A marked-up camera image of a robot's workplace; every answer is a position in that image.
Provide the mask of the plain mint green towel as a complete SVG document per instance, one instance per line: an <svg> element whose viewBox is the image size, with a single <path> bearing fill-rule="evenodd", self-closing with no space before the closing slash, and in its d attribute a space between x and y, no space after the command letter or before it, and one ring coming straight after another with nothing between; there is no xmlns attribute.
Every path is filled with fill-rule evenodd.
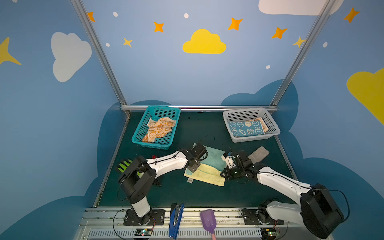
<svg viewBox="0 0 384 240"><path fill-rule="evenodd" d="M227 163L222 160L225 152L211 147L205 148L208 151L207 158L201 161L201 165L194 173L186 169L184 176L189 179L189 183L196 180L223 187L226 179L221 176L221 173L227 167Z"/></svg>

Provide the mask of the blue rabbit pattern towel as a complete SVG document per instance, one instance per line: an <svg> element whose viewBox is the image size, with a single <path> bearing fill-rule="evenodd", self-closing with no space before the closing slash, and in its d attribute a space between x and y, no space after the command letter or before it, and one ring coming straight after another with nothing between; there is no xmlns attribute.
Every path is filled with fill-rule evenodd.
<svg viewBox="0 0 384 240"><path fill-rule="evenodd" d="M229 122L229 127L234 137L249 137L264 135L260 121Z"/></svg>

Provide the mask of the teal plastic basket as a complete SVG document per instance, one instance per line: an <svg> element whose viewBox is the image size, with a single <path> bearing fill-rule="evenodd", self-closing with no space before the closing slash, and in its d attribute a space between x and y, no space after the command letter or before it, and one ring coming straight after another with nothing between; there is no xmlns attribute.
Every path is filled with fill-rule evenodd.
<svg viewBox="0 0 384 240"><path fill-rule="evenodd" d="M173 143L181 109L149 106L144 112L132 142L144 148L168 150Z"/></svg>

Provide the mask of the orange cream patterned towel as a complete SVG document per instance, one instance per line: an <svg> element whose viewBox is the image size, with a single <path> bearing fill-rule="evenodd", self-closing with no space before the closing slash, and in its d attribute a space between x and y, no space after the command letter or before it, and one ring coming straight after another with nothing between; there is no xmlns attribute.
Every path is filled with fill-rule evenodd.
<svg viewBox="0 0 384 240"><path fill-rule="evenodd" d="M157 121L149 119L147 126L149 127L147 134L143 137L142 142L154 143L157 138L163 138L173 130L176 120L168 117L160 118Z"/></svg>

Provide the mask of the orange striped rabbit towel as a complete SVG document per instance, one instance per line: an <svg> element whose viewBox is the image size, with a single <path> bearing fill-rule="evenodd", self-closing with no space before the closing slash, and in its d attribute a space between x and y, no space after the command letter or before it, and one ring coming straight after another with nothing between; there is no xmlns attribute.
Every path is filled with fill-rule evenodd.
<svg viewBox="0 0 384 240"><path fill-rule="evenodd" d="M263 128L263 131L264 133L266 133L268 131L268 127L267 125L265 124L264 120L262 118L256 118L255 119L256 121L260 121L261 125L262 125L262 128Z"/></svg>

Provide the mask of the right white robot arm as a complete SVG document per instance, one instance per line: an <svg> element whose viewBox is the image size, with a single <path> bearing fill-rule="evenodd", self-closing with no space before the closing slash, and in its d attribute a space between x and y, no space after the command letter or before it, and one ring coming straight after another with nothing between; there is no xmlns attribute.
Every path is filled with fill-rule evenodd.
<svg viewBox="0 0 384 240"><path fill-rule="evenodd" d="M226 180L255 180L293 201L292 204L287 204L278 200L267 200L254 212L243 209L245 223L270 225L284 221L306 227L319 239L328 238L338 225L349 218L343 215L331 194L332 190L321 184L302 183L273 170L263 163L269 154L268 150L260 147L250 155L244 151L229 151L221 156L227 165L221 172L221 177Z"/></svg>

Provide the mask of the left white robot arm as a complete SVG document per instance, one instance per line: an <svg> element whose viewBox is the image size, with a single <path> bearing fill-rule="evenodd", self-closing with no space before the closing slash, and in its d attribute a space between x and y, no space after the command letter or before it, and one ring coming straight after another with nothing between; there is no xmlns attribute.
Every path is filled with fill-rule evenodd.
<svg viewBox="0 0 384 240"><path fill-rule="evenodd" d="M136 216L147 217L152 210L147 194L155 180L174 170L187 168L195 172L207 156L206 147L197 143L190 149L180 149L161 158L145 159L139 156L134 160L122 160L117 166L119 189L126 194Z"/></svg>

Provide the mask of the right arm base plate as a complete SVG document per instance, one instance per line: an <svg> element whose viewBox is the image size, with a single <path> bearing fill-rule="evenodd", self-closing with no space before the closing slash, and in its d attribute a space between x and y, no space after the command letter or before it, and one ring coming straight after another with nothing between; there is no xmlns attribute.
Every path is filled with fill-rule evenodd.
<svg viewBox="0 0 384 240"><path fill-rule="evenodd" d="M273 220L266 210L241 209L240 211L245 225L284 225L283 220Z"/></svg>

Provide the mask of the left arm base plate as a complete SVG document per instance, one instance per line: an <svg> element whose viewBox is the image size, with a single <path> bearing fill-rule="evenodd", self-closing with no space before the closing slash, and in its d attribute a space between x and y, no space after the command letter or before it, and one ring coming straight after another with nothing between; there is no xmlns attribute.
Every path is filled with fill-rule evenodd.
<svg viewBox="0 0 384 240"><path fill-rule="evenodd" d="M133 209L126 212L124 226L163 226L165 220L165 210L150 210L143 217L138 217Z"/></svg>

